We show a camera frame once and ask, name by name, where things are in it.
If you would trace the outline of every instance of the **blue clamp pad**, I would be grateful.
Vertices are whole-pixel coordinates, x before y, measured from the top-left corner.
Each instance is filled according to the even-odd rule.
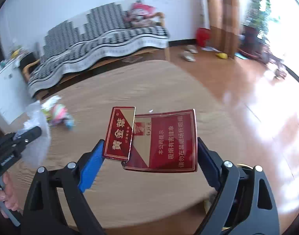
[[[95,146],[89,160],[86,162],[84,168],[81,170],[78,188],[81,190],[82,193],[92,186],[94,179],[104,162],[104,158],[102,157],[103,147],[104,141],[101,140]]]

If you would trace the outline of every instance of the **sofa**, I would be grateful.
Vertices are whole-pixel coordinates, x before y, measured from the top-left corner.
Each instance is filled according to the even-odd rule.
[[[102,5],[50,29],[36,45],[40,59],[23,68],[30,95],[38,94],[36,98],[41,99],[48,89],[65,81],[66,74],[150,52],[153,48],[165,49],[168,60],[169,34],[164,26],[164,14],[153,15],[159,18],[155,26],[132,28],[125,18],[135,1]]]

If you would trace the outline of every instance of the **white slipper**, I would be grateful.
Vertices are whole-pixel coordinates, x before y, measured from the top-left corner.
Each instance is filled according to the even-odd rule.
[[[188,62],[195,62],[195,58],[192,53],[188,51],[183,51],[181,54],[182,58]]]
[[[198,51],[197,51],[197,49],[196,49],[196,47],[194,45],[187,45],[186,49],[188,51],[190,51],[192,54],[197,54],[198,53]]]

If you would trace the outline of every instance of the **red bucket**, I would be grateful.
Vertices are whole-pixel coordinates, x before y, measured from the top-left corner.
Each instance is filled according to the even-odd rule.
[[[207,28],[198,28],[196,31],[196,42],[200,47],[206,46],[206,41],[210,39],[210,30]]]

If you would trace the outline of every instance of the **black and white blanket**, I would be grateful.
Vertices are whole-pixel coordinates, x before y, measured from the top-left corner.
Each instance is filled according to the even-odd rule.
[[[121,4],[96,7],[48,31],[39,42],[40,66],[31,73],[31,96],[57,84],[66,73],[80,72],[104,57],[130,55],[144,47],[166,48],[162,26],[131,28]]]

